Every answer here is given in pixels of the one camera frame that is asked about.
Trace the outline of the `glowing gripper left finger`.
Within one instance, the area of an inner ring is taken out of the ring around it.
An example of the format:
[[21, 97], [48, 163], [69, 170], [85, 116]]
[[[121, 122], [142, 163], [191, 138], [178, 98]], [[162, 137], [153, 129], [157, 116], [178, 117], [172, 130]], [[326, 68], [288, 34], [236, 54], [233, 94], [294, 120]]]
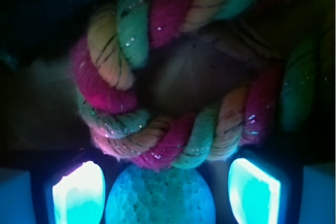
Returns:
[[106, 186], [96, 158], [42, 156], [30, 171], [37, 223], [100, 223]]

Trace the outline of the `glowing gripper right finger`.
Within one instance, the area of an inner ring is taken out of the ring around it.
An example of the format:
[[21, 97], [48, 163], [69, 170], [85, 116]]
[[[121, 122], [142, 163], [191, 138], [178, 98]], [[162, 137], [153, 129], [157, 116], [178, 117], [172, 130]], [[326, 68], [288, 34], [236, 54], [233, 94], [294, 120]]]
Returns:
[[298, 223], [303, 167], [293, 157], [241, 148], [230, 161], [227, 191], [237, 223]]

